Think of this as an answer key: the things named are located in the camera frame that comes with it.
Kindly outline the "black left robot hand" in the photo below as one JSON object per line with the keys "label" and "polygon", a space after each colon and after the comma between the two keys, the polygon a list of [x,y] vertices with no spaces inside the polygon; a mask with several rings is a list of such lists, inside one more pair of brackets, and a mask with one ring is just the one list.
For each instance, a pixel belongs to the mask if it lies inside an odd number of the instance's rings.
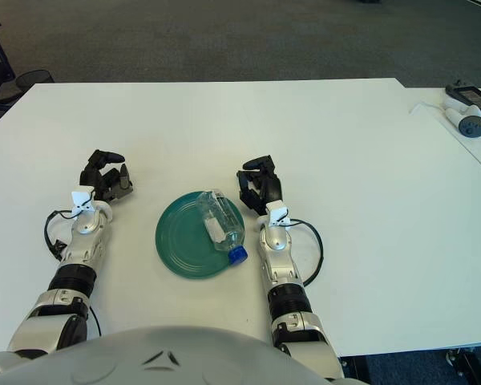
{"label": "black left robot hand", "polygon": [[[111,168],[104,174],[101,170],[108,164],[120,164],[120,169]],[[79,184],[94,189],[95,200],[111,202],[133,192],[133,184],[125,164],[125,158],[115,152],[96,149],[80,173]]]}

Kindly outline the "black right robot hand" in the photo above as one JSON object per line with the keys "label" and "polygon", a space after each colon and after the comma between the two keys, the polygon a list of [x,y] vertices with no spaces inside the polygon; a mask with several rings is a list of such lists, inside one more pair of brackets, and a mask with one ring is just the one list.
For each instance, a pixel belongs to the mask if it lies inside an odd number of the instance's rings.
{"label": "black right robot hand", "polygon": [[268,203],[283,200],[281,181],[275,173],[275,165],[270,155],[244,163],[236,176],[240,187],[240,200],[259,216],[266,214]]}

